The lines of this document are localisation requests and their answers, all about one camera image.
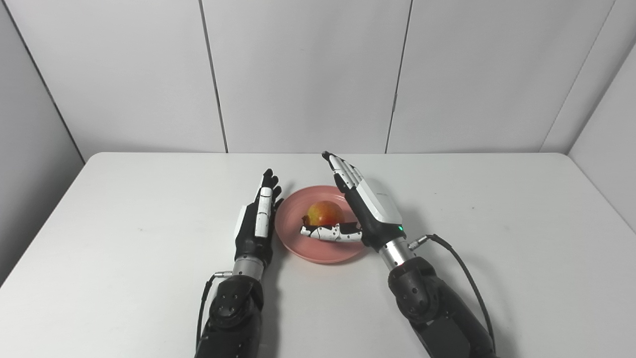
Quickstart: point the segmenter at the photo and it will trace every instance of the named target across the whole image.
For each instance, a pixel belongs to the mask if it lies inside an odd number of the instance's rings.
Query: white table
[[[636,235],[559,154],[343,155],[384,182],[413,239],[469,266],[502,358],[629,357]],[[203,284],[231,269],[264,169],[285,196],[333,177],[320,155],[98,154],[0,289],[0,357],[191,357]],[[481,317],[452,256],[417,249]],[[427,357],[369,250],[312,264],[277,242],[260,357]]]

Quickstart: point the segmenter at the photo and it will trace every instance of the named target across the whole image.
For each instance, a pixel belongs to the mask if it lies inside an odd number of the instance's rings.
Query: cable connector
[[[428,239],[430,239],[430,237],[428,237],[427,235],[424,235],[421,238],[414,240],[413,242],[408,244],[408,249],[413,251],[416,248],[422,246],[422,244],[425,243]]]
[[[212,275],[214,278],[228,278],[232,277],[232,271],[217,271]]]

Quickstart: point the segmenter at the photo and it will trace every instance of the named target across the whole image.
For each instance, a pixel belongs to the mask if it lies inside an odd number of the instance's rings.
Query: silver cylinder
[[[264,270],[263,261],[255,256],[243,255],[234,261],[232,275],[250,276],[260,281]]]
[[[380,249],[380,256],[389,269],[402,265],[406,260],[415,257],[414,252],[408,249],[408,243],[404,238],[389,241]]]

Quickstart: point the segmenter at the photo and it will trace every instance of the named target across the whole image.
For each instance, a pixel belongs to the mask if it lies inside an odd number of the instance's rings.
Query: fingertip
[[[272,190],[272,197],[274,198],[274,200],[276,200],[276,198],[280,195],[281,192],[282,192],[281,187],[276,187]]]

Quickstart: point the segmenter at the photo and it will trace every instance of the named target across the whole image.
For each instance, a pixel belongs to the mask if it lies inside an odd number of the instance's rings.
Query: black forearm
[[[389,288],[431,358],[495,358],[486,329],[423,258],[394,268]]]
[[[261,332],[263,289],[235,275],[219,284],[195,358],[255,358]]]

